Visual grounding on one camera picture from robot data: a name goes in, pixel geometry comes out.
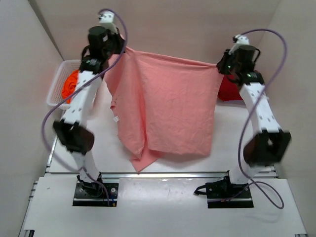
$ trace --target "orange cloth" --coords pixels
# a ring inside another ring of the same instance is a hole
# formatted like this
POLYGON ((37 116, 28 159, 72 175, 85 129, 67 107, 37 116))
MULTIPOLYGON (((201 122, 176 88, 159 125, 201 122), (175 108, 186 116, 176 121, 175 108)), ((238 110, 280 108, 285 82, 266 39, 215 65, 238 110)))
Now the orange cloth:
POLYGON ((61 91, 61 96, 65 99, 70 96, 76 88, 78 81, 79 70, 73 71, 70 76, 65 80, 63 90, 61 91))

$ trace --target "laundry basket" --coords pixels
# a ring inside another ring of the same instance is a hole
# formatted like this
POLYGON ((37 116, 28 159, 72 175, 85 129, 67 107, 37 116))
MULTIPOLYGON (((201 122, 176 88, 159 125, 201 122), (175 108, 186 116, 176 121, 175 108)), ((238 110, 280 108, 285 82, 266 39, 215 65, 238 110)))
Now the laundry basket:
MULTIPOLYGON (((60 65, 47 96, 46 102, 49 106, 55 106, 63 100, 61 91, 63 89, 64 82, 74 70, 79 69, 79 66, 80 60, 66 60, 60 65)), ((64 103, 59 108, 67 110, 69 108, 69 104, 64 103)))

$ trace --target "white partition panel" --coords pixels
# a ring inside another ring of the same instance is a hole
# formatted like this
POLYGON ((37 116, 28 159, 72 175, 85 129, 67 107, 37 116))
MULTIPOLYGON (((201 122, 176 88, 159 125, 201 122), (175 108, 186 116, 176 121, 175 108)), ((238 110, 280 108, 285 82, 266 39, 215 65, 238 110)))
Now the white partition panel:
POLYGON ((47 162, 40 123, 61 63, 26 0, 0 1, 0 61, 0 236, 17 237, 47 162))
MULTIPOLYGON (((316 1, 282 0, 269 28, 282 33, 289 47, 284 70, 268 92, 275 117, 292 134, 282 168, 309 236, 316 236, 316 1)), ((258 69, 268 79, 280 62, 279 39, 266 33, 259 45, 258 69)))
MULTIPOLYGON (((126 22, 129 46, 170 56, 218 62, 232 36, 266 27, 279 0, 31 0, 67 59, 79 59, 97 12, 109 7, 126 22)), ((262 34, 252 38, 258 45, 262 34)))

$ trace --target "pink fabric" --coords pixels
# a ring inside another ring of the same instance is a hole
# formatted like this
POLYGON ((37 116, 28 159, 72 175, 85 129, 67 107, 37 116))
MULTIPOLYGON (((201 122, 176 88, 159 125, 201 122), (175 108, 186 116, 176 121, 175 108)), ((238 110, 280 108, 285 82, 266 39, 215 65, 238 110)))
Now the pink fabric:
POLYGON ((210 153, 222 78, 214 64, 126 49, 105 81, 136 171, 163 153, 210 153))

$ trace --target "white table surface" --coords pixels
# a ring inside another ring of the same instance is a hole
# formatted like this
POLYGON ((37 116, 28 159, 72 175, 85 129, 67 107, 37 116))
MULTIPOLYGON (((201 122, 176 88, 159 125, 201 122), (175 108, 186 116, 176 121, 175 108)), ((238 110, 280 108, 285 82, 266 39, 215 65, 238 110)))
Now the white table surface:
MULTIPOLYGON (((105 82, 101 85, 87 129, 95 135, 92 148, 95 163, 101 172, 135 172, 129 161, 130 153, 117 137, 117 125, 110 109, 111 95, 105 82)), ((166 155, 143 172, 225 172, 237 165, 237 147, 242 126, 248 115, 244 105, 218 102, 211 154, 208 157, 166 155)), ((246 130, 244 143, 252 137, 251 124, 246 130)), ((71 154, 58 142, 55 153, 76 167, 71 154)), ((68 172, 52 160, 51 173, 68 172)))
MULTIPOLYGON (((274 186, 285 208, 275 208, 252 186, 254 208, 207 209, 194 196, 204 179, 120 179, 117 207, 72 206, 75 175, 40 178, 25 230, 34 237, 294 237, 305 234, 285 179, 257 179, 274 186)), ((271 198, 277 196, 264 187, 271 198)))

